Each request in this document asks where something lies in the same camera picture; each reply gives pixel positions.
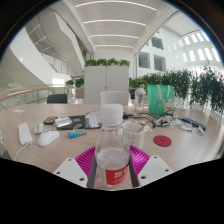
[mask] bottle label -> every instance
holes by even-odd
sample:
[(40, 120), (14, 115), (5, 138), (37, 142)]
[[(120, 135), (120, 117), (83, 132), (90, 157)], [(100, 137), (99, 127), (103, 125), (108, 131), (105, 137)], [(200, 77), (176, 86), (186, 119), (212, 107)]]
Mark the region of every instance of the bottle label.
[(106, 171), (107, 184), (117, 185), (123, 182), (126, 178), (127, 169), (128, 169), (128, 164), (119, 170), (106, 169), (105, 171)]

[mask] white computer mouse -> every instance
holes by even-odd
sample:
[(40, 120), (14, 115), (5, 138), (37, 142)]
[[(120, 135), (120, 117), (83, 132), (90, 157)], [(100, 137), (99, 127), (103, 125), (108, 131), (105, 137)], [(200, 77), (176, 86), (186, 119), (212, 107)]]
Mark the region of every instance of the white computer mouse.
[(39, 146), (49, 145), (51, 142), (56, 140), (59, 137), (59, 132), (55, 130), (46, 130), (41, 133), (37, 140)]

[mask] cable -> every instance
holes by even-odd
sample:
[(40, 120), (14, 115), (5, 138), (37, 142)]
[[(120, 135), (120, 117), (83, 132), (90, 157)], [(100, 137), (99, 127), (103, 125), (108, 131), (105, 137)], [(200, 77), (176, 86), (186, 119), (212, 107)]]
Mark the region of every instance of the cable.
[(26, 142), (26, 144), (16, 153), (16, 156), (15, 156), (15, 161), (16, 161), (16, 157), (18, 156), (18, 154), (23, 150), (25, 149), (27, 146), (28, 146), (28, 142)]

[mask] chair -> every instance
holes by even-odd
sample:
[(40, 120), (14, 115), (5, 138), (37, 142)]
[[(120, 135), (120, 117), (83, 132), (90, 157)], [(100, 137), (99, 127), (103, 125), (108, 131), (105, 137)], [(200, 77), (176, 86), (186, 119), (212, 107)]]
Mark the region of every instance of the chair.
[(67, 94), (49, 95), (47, 103), (68, 103), (68, 96)]
[(101, 105), (117, 103), (124, 106), (132, 106), (131, 96), (129, 92), (121, 91), (105, 91), (100, 92)]
[(0, 159), (12, 160), (8, 151), (6, 150), (3, 140), (0, 141)]

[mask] white cabinet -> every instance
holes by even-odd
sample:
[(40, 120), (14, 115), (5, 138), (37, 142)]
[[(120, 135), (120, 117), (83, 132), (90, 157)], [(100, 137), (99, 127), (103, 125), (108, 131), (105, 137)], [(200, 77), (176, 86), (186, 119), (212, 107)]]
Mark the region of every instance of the white cabinet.
[(100, 92), (129, 92), (129, 67), (91, 66), (85, 69), (84, 103), (100, 104)]

